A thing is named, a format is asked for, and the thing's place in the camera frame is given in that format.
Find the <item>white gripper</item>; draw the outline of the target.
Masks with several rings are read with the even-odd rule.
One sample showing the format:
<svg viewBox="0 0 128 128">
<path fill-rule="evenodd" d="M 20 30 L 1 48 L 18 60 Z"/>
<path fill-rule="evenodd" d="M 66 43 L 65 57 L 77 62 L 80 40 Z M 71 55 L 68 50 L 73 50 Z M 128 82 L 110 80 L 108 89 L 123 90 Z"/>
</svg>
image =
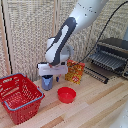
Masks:
<svg viewBox="0 0 128 128">
<path fill-rule="evenodd" d="M 48 63 L 39 63 L 37 65 L 38 72 L 40 76 L 44 75 L 60 75 L 66 74 L 68 72 L 68 67 L 66 62 L 62 62 L 57 66 L 50 66 Z M 56 77 L 56 82 L 59 82 L 60 76 Z"/>
</svg>

